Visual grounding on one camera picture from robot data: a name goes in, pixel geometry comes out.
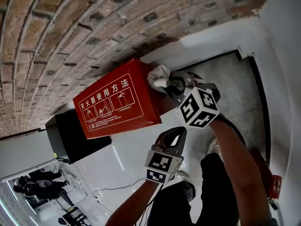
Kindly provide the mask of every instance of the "red box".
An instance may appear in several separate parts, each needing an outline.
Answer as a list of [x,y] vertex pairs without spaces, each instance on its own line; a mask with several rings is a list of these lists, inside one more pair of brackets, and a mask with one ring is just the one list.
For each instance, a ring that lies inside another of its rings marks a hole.
[[148,85],[146,77],[153,68],[132,59],[73,99],[87,139],[161,123],[160,115],[175,104]]

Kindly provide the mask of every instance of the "person's left arm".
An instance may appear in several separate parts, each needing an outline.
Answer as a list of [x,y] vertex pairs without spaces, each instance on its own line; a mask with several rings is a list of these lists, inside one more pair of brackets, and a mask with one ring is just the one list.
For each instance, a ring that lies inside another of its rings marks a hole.
[[145,181],[109,218],[105,226],[133,226],[142,216],[158,183]]

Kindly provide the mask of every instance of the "person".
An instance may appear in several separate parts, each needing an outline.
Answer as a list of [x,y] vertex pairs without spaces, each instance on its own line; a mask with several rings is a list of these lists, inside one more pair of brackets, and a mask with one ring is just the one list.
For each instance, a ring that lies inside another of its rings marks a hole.
[[26,183],[24,187],[20,185],[14,186],[16,193],[23,193],[25,197],[33,197],[34,195],[40,199],[58,199],[60,196],[71,206],[71,199],[69,198],[64,186],[66,182],[52,182],[49,180],[40,180],[35,183]]
[[[203,207],[196,225],[234,226],[240,219],[241,226],[277,226],[259,169],[248,149],[226,123],[213,120],[209,125],[216,140],[201,161]],[[183,172],[178,172],[176,179],[178,183],[155,196],[148,226],[193,225],[189,202],[196,190]],[[106,226],[135,225],[157,187],[158,183],[146,180],[111,215]]]
[[57,173],[53,173],[51,171],[46,171],[46,172],[41,172],[40,170],[32,172],[29,174],[30,177],[28,176],[21,176],[18,179],[18,185],[21,187],[24,187],[24,185],[29,182],[36,183],[37,181],[40,180],[49,180],[52,181],[54,179],[60,178],[63,175],[63,172],[61,169],[58,170]]

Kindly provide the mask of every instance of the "brick wall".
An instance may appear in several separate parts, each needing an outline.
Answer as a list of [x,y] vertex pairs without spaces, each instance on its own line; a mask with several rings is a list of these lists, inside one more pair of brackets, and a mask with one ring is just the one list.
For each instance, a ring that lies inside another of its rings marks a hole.
[[0,0],[0,137],[39,128],[124,60],[266,0]]

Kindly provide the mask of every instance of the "white floor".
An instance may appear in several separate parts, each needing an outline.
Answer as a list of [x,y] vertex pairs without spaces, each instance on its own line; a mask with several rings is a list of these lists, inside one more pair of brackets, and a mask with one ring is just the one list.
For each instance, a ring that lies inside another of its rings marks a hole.
[[[256,145],[264,152],[261,103],[248,62],[238,62],[232,54],[189,70],[200,74],[208,82],[217,84],[222,95],[218,103],[221,112],[241,130],[248,145]],[[102,195],[98,190],[131,185],[145,178],[146,156],[158,135],[172,127],[181,126],[174,111],[169,111],[161,118],[162,124],[160,125],[113,135],[112,145],[73,165],[62,163],[65,170],[83,180],[88,197],[79,203],[78,207],[86,213],[93,225],[103,226],[112,212],[139,188],[143,180],[128,188],[102,191]],[[198,192],[196,198],[190,203],[192,222],[197,221],[202,209],[200,161],[212,139],[213,134],[210,129],[189,129],[187,133],[183,152],[185,159],[181,169],[189,173]],[[102,205],[96,202],[92,195],[93,191]]]

